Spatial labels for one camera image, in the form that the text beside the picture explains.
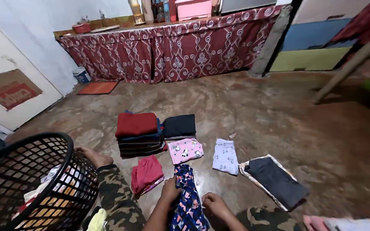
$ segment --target camouflage pants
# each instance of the camouflage pants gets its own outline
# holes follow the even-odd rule
[[[249,231],[301,231],[298,222],[279,207],[251,207],[236,215]]]
[[[119,168],[110,164],[97,171],[101,206],[106,210],[108,221],[106,230],[141,230],[146,220]]]

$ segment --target concrete floor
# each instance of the concrete floor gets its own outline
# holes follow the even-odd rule
[[[302,221],[302,215],[370,218],[370,109],[346,96],[312,105],[314,89],[329,77],[288,72],[259,80],[235,72],[176,83],[120,83],[109,95],[91,96],[77,96],[79,86],[9,139],[66,132],[77,146],[111,155],[130,184],[138,158],[119,156],[114,136],[118,114],[126,109],[154,112],[163,121],[193,113],[205,156],[187,164],[194,168],[200,197],[217,193],[234,213],[251,206],[276,206],[241,174],[235,177],[212,169],[215,140],[235,133],[239,162],[270,153],[310,189],[307,202],[291,213],[297,220]],[[157,158],[165,176],[172,176],[169,153]],[[161,190],[159,185],[139,199],[146,218]]]

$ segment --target hand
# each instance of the hand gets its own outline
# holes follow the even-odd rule
[[[227,204],[222,198],[215,193],[208,192],[202,197],[202,205],[213,213],[216,217],[227,221],[229,218],[233,218],[234,214],[229,210]]]
[[[177,189],[175,185],[176,185],[176,176],[173,176],[168,180],[165,180],[165,184],[164,187],[162,188],[160,199],[168,203],[172,203],[181,193],[181,189]]]

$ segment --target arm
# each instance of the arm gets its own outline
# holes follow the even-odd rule
[[[229,210],[220,196],[208,192],[202,197],[202,205],[211,210],[213,215],[223,220],[231,231],[248,231]]]
[[[175,184],[176,176],[165,181],[161,197],[142,231],[164,231],[166,229],[167,217],[171,203],[181,193],[181,189],[177,189]]]

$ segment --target black plastic laundry basket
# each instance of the black plastic laundry basket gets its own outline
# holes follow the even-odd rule
[[[58,165],[46,188],[18,214],[23,195]],[[0,151],[0,230],[78,229],[98,195],[96,176],[64,133],[38,134],[5,147]]]

